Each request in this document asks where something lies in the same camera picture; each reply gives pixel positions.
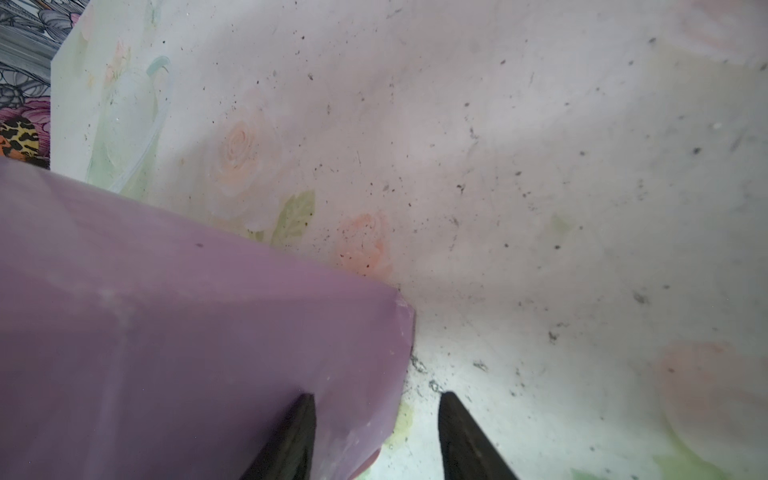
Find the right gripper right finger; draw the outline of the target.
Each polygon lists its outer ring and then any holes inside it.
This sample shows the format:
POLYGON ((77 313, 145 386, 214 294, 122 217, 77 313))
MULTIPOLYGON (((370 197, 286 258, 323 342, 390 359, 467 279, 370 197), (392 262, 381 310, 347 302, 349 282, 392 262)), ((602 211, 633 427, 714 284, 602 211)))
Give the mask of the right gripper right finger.
POLYGON ((444 392, 438 432, 445 480, 518 480, 454 392, 444 392))

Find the pink wrapping paper sheet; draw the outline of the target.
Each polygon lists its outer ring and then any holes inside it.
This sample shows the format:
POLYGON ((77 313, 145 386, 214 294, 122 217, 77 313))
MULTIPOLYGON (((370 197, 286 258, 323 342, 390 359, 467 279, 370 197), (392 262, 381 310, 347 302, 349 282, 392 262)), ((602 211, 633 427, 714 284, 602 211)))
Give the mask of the pink wrapping paper sheet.
POLYGON ((5 479, 236 479, 303 393, 312 477, 349 479, 413 334, 391 286, 1 164, 5 479))

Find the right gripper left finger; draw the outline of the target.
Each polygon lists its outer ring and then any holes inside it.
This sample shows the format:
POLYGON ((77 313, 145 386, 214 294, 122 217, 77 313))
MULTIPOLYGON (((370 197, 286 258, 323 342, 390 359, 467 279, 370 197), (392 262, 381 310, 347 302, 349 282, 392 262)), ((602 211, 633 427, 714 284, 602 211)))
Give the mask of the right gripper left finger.
POLYGON ((303 393, 292 404, 240 479, 308 480, 311 476, 316 426, 314 395, 303 393))

